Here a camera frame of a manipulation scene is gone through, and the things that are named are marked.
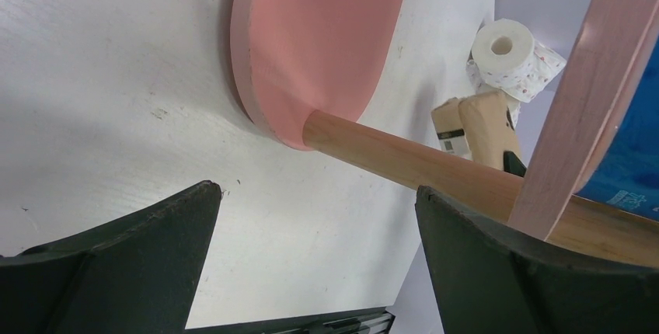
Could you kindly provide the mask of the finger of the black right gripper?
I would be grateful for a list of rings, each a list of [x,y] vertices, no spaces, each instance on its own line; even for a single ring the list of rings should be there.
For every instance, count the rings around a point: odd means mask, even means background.
[[[515,176],[524,177],[527,172],[527,167],[513,151],[503,153],[503,166],[506,173]]]

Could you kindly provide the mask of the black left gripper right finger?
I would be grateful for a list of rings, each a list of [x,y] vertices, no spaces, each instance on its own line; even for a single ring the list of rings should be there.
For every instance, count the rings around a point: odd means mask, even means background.
[[[572,252],[429,186],[417,224],[446,333],[656,333],[658,271]]]

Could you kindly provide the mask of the blue roll sideways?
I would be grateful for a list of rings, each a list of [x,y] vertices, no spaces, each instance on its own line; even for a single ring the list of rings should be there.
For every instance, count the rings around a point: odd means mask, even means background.
[[[604,158],[577,195],[658,219],[658,47]]]

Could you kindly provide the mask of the brown roll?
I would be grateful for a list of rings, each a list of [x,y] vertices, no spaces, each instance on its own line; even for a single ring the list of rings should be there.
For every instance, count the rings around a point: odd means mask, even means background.
[[[504,170],[505,155],[521,158],[521,147],[503,92],[452,98],[431,112],[441,151]]]

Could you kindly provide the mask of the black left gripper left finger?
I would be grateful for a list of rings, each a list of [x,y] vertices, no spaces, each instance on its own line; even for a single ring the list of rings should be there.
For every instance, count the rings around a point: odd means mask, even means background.
[[[200,182],[1,260],[3,333],[181,333],[222,199]]]

